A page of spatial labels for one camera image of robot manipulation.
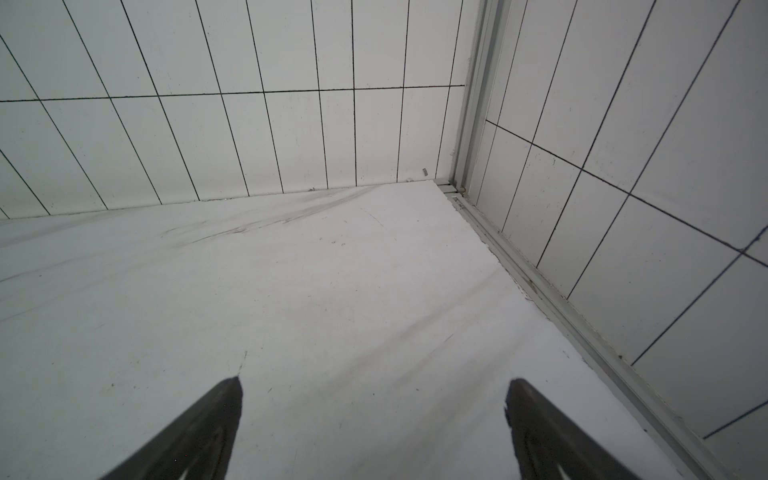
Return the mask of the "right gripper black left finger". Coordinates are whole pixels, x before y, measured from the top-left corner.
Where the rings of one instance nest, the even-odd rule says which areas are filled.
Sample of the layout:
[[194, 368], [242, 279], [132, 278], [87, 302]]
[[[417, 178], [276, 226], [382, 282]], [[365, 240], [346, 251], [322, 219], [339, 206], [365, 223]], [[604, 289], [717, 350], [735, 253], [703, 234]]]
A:
[[217, 383], [106, 479], [223, 479], [242, 414], [237, 377]]

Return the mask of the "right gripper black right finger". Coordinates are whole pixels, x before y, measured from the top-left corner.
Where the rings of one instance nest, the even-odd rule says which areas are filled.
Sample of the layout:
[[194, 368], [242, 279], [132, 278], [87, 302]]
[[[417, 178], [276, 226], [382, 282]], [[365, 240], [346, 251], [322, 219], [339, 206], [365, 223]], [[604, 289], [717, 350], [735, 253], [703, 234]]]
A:
[[523, 479], [635, 479], [523, 378], [510, 381], [505, 418]]

